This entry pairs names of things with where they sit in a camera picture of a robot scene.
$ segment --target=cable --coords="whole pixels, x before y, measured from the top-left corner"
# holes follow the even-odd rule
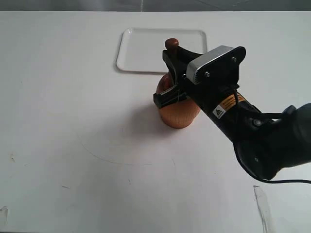
[[[233,91],[234,94],[234,99],[235,99],[235,103],[237,106],[237,113],[236,113],[236,136],[235,138],[238,139],[238,130],[239,130],[239,123],[240,123],[240,114],[239,111],[241,110],[240,105],[239,105],[239,98],[238,98],[238,92],[235,88],[233,88],[232,86],[230,86],[230,88]],[[270,118],[270,119],[279,119],[281,118],[281,114],[280,113],[259,113],[258,116],[263,115],[263,118]],[[261,179],[255,175],[253,175],[247,168],[246,166],[242,163],[242,161],[240,160],[239,156],[238,156],[238,149],[237,149],[237,145],[236,145],[236,140],[234,140],[233,142],[233,148],[234,148],[234,153],[235,156],[240,164],[240,166],[244,169],[244,171],[246,171],[246,173],[248,175],[250,175],[252,178],[254,178],[257,181],[263,182],[263,183],[309,183],[311,184],[311,180],[278,180],[278,181],[270,181],[270,180],[264,180]]]

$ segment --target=yellow warning sticker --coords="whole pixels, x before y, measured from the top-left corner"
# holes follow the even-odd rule
[[[243,96],[241,96],[240,94],[238,94],[238,100],[239,100],[239,102],[245,101]],[[236,103],[235,103],[234,95],[228,96],[226,99],[221,101],[221,103],[216,106],[216,108],[213,110],[213,114],[218,119],[220,119],[235,104]]]

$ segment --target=orange object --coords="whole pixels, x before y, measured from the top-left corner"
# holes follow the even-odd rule
[[[172,85],[171,77],[169,74],[166,74],[161,78],[156,88],[156,93],[159,94],[172,87]],[[190,125],[199,112],[199,106],[191,99],[173,103],[159,109],[163,122],[176,129],[182,129]]]

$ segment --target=white table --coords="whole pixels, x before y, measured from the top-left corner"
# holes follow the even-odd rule
[[[203,113],[183,130],[160,121],[159,75],[115,68],[128,27],[202,29],[209,49],[246,47],[240,92],[280,112],[311,100],[310,25],[311,12],[0,12],[2,230],[261,233],[260,185],[277,232],[310,232],[311,185],[256,182]],[[276,178],[311,179],[311,165]]]

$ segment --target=screw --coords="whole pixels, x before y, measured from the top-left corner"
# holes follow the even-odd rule
[[[204,77],[205,78],[208,78],[210,76],[210,73],[208,72],[208,71],[206,71],[205,73],[204,73]]]
[[[261,120],[258,120],[258,119],[254,119],[253,120],[253,124],[257,127],[261,126],[262,125],[262,121]]]

